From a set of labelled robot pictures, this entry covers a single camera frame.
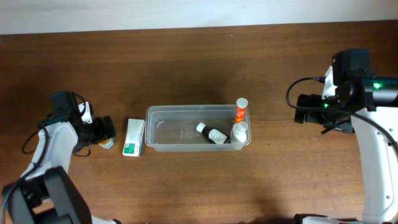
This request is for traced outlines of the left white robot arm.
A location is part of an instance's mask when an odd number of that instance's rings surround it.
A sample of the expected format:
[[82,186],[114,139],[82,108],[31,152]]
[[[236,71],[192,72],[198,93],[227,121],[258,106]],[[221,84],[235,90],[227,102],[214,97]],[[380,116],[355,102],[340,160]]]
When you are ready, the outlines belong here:
[[74,153],[115,136],[109,116],[53,115],[39,126],[39,143],[26,171],[2,191],[1,214],[14,223],[104,223],[93,216],[68,176]]

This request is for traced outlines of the white green medicine box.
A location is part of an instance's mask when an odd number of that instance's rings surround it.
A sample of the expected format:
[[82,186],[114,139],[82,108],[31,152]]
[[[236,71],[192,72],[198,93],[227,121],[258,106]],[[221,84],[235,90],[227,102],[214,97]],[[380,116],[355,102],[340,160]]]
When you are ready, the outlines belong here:
[[123,147],[124,156],[141,156],[144,130],[145,121],[143,119],[128,119],[126,139]]

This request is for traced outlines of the clear plastic container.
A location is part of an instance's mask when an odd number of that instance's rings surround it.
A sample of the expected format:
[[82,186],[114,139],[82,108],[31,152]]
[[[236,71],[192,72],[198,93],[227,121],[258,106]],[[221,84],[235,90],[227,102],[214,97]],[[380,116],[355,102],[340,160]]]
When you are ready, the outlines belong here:
[[151,106],[146,113],[145,142],[157,152],[238,151],[251,143],[251,130],[241,144],[212,144],[196,130],[199,123],[229,135],[236,105]]

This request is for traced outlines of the small black white-capped bottle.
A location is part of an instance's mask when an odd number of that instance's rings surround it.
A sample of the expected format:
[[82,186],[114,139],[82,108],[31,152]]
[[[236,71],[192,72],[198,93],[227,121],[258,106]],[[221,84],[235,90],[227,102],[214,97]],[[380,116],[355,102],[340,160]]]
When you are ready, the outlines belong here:
[[212,144],[226,144],[229,140],[229,137],[226,134],[216,128],[209,127],[204,123],[199,123],[196,130],[199,133],[202,133],[202,135],[204,135],[204,137]]

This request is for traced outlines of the orange glue stick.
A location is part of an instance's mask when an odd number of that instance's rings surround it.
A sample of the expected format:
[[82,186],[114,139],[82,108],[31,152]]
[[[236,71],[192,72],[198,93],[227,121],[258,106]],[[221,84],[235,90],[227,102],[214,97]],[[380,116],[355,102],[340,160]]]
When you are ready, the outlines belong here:
[[246,108],[248,106],[248,100],[245,98],[238,98],[236,100],[236,114],[235,114],[235,123],[240,123],[244,120],[246,115]]

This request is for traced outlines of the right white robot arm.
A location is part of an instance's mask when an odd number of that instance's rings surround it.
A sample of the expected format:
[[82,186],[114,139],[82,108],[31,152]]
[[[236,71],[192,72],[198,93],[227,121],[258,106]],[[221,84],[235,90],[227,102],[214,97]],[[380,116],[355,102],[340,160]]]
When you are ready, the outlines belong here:
[[296,110],[349,116],[363,171],[363,223],[397,223],[397,79],[355,75],[320,106]]

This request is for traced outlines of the white tube bottle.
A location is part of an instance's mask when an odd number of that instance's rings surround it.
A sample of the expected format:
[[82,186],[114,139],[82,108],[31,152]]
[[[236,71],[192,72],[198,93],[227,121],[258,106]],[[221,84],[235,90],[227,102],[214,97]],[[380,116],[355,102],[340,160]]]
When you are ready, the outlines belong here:
[[248,136],[248,124],[244,121],[240,123],[235,123],[231,130],[230,140],[232,144],[242,144],[245,143]]

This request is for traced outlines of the gold lid balm jar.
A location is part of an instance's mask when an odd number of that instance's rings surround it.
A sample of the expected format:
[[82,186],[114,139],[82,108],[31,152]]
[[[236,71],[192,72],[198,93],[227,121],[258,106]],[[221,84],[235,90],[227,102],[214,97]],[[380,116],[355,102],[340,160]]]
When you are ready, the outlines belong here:
[[110,149],[114,145],[113,138],[106,139],[98,143],[98,145],[104,149]]

